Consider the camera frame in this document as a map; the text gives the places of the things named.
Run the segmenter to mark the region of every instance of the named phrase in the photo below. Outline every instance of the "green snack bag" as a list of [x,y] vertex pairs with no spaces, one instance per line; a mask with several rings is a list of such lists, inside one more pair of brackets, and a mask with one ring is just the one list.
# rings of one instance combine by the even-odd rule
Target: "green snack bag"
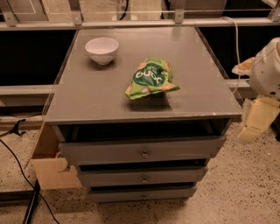
[[172,73],[172,65],[169,62],[148,58],[135,71],[133,81],[125,94],[134,100],[146,95],[180,89],[179,86],[171,84]]

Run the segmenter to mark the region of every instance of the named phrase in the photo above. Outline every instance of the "terrazzo floor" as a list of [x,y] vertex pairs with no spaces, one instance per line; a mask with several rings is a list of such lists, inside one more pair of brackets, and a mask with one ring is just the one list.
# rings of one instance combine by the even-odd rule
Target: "terrazzo floor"
[[[189,200],[169,199],[96,204],[87,188],[44,190],[59,223],[280,223],[280,143],[269,129],[252,144],[235,142],[238,123],[227,132],[227,141],[208,164],[206,176]],[[28,159],[37,129],[22,136],[3,138],[16,153],[29,180],[35,174]],[[0,192],[30,189],[12,155],[0,145]],[[27,202],[0,202],[0,223],[22,223]],[[42,199],[31,223],[55,223]]]

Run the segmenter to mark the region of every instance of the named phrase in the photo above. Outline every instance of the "white bowl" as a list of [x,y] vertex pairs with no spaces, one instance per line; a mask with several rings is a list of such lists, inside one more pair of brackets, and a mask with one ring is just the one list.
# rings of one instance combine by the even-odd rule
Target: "white bowl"
[[118,46],[113,38],[94,38],[86,43],[85,49],[96,63],[107,65],[115,59]]

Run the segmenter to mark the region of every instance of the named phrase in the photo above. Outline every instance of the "tabletop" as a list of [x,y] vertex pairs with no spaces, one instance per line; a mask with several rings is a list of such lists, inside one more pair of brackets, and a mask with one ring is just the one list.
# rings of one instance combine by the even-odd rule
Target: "tabletop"
[[[107,66],[93,62],[85,44],[109,37],[119,42]],[[138,65],[149,57],[173,67],[180,90],[130,100],[124,93]],[[79,30],[55,90],[45,123],[85,124],[240,118],[242,109],[195,28],[189,26]]]

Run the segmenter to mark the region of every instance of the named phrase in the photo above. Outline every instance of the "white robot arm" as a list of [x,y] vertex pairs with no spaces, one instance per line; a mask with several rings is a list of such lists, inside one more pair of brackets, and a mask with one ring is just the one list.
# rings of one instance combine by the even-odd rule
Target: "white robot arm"
[[237,136],[239,142],[257,139],[280,113],[280,38],[272,39],[251,61],[250,68],[235,66],[233,73],[248,74],[250,86],[259,95],[250,102],[244,126]]

